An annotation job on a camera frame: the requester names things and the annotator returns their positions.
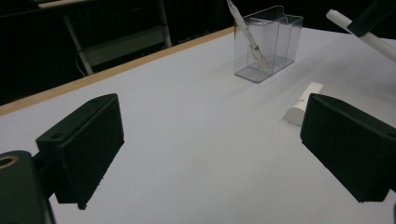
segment pen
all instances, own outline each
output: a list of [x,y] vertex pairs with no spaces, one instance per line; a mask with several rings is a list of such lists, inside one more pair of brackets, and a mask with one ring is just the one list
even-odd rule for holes
[[251,35],[251,32],[249,31],[247,25],[245,24],[244,19],[239,13],[238,8],[233,4],[231,0],[227,0],[227,4],[231,11],[231,14],[233,14],[233,18],[235,19],[236,24],[239,26],[239,28],[247,37],[247,40],[250,44],[251,53],[253,54],[254,59],[256,59],[257,65],[259,66],[260,70],[262,70],[263,72],[270,73],[270,66],[268,65],[268,62],[265,61],[265,59],[262,57],[262,54],[260,53],[260,48],[256,44],[256,41],[254,40],[253,36]]

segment screw hole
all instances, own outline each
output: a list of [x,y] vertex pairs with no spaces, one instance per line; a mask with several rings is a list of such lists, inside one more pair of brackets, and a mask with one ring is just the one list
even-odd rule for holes
[[0,170],[3,168],[6,168],[15,162],[17,162],[18,157],[16,156],[5,156],[3,158],[0,158]]

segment white cylindrical object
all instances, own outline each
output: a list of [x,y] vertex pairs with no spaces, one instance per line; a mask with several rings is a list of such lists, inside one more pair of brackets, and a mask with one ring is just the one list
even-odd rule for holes
[[[347,27],[350,23],[352,23],[352,21],[348,17],[332,9],[326,14],[326,17],[335,24],[337,24],[339,27],[350,32]],[[389,45],[388,43],[381,40],[376,35],[373,35],[370,32],[359,37],[359,39],[396,63],[396,48],[394,48],[393,46]]]
[[286,120],[295,125],[302,125],[309,95],[311,93],[321,93],[322,89],[323,84],[311,82],[309,86],[305,89],[303,94],[300,96],[300,98],[297,100],[296,104],[286,112]]

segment plastic holder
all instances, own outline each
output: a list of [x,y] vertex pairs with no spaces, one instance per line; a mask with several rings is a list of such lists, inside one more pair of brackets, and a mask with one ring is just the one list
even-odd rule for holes
[[235,23],[234,71],[237,76],[260,83],[294,63],[304,18],[285,15],[282,6],[243,17],[248,30],[260,48],[269,69],[259,69],[246,35]]

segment table surface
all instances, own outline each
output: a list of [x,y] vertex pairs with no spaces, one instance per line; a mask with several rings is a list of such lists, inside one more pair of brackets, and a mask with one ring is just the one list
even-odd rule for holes
[[304,28],[296,62],[254,84],[233,74],[227,29],[0,107],[0,152],[36,154],[40,134],[115,92],[125,144],[85,211],[50,198],[60,224],[393,223],[394,192],[358,203],[284,115],[314,81],[396,127],[395,71],[355,36]]

